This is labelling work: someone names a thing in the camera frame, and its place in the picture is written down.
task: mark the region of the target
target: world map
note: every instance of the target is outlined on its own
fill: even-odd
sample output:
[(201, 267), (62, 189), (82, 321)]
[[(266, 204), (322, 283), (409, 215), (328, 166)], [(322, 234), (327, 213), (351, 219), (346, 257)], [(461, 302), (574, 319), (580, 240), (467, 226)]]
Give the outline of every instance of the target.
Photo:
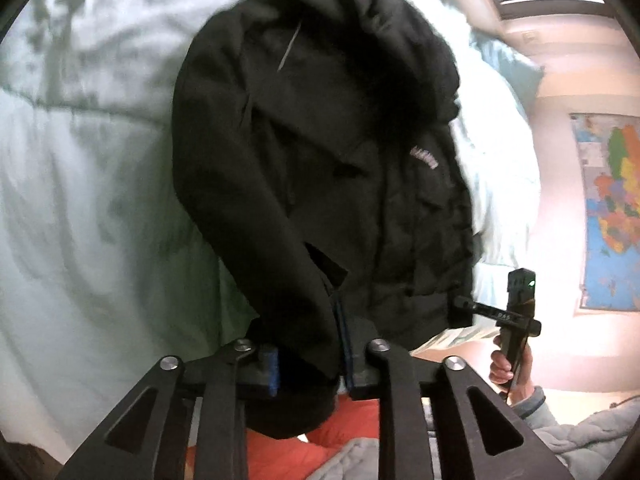
[(582, 308), (640, 310), (640, 118), (572, 114), (584, 177)]

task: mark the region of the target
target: pillow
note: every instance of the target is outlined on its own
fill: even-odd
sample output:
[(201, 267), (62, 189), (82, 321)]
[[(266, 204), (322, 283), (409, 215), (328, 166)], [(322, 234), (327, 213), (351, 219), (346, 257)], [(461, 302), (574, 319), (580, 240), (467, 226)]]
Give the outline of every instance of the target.
[(472, 31), (471, 47), (478, 50), (482, 60), (506, 79), (522, 105), (520, 113), (527, 119), (526, 112), (531, 111), (544, 77), (543, 68), (501, 40), (477, 29)]

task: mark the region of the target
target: white comforter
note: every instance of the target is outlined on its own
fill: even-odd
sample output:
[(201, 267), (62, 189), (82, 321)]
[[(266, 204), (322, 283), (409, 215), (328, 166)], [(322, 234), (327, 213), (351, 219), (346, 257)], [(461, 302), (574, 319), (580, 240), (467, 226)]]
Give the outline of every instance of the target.
[[(252, 316), (174, 198), (169, 118), (194, 34), (237, 0), (31, 0), (0, 45), (0, 428), (64, 462), (162, 355), (203, 356)], [(530, 130), (438, 0), (453, 124), (504, 305), (538, 204)]]

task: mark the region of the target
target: hand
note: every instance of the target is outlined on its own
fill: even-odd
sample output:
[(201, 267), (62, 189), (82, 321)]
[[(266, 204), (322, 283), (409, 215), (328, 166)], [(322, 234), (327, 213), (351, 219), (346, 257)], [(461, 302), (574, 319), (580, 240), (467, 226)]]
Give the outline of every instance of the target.
[[(494, 344), (500, 346), (500, 336), (496, 336)], [(505, 355), (495, 350), (491, 354), (491, 372), (489, 373), (489, 380), (498, 386), (502, 391), (506, 392), (507, 387), (504, 385), (507, 381), (513, 379), (513, 373), (511, 372), (511, 364), (507, 361)], [(531, 381), (531, 369), (533, 366), (533, 354), (531, 347), (527, 343), (525, 346), (522, 359), (520, 360), (520, 374), (518, 375), (518, 381), (516, 384), (511, 385), (511, 391), (509, 393), (510, 404), (516, 404), (521, 400), (528, 399), (532, 396), (534, 391), (534, 384)]]

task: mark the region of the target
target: gray quilted jacket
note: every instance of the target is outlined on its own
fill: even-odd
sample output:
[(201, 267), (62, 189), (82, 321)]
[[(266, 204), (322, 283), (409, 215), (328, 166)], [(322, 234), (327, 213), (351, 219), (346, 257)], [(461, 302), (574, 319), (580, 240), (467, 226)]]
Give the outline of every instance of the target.
[[(594, 413), (576, 426), (558, 424), (539, 386), (529, 399), (516, 404), (513, 409), (569, 468), (575, 480), (596, 480), (618, 453), (638, 420), (640, 399)], [(425, 417), (430, 431), (435, 478), (441, 480), (435, 428), (428, 406), (425, 407)], [(351, 440), (307, 480), (378, 480), (378, 441), (374, 438)]]

